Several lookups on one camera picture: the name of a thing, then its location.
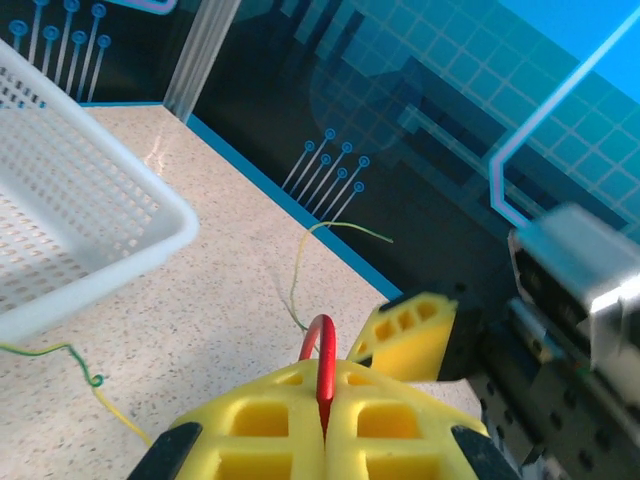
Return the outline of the white perforated plastic basket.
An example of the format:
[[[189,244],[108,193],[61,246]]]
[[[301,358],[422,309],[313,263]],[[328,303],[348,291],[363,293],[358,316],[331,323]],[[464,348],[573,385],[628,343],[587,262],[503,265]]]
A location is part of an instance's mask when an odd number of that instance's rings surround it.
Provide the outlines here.
[[[178,193],[0,40],[0,343],[99,302],[198,230]]]

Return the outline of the aluminium corner post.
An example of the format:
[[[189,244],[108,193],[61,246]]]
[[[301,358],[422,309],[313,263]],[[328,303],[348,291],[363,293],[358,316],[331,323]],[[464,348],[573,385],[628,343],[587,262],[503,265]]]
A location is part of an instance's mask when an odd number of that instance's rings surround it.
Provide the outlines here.
[[[163,105],[181,122],[193,113],[242,0],[202,0]]]

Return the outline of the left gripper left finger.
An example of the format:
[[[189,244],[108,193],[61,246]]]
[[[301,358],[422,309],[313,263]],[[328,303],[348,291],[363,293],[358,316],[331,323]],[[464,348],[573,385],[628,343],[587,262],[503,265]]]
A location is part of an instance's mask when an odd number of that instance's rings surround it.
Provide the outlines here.
[[[184,413],[127,480],[323,480],[317,367],[296,362]]]

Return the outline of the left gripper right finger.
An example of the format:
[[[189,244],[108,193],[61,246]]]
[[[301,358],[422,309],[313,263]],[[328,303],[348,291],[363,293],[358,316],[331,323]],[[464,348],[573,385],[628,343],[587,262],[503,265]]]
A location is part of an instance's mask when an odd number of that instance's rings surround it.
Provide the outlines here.
[[[484,424],[359,364],[337,363],[328,480],[520,480]]]

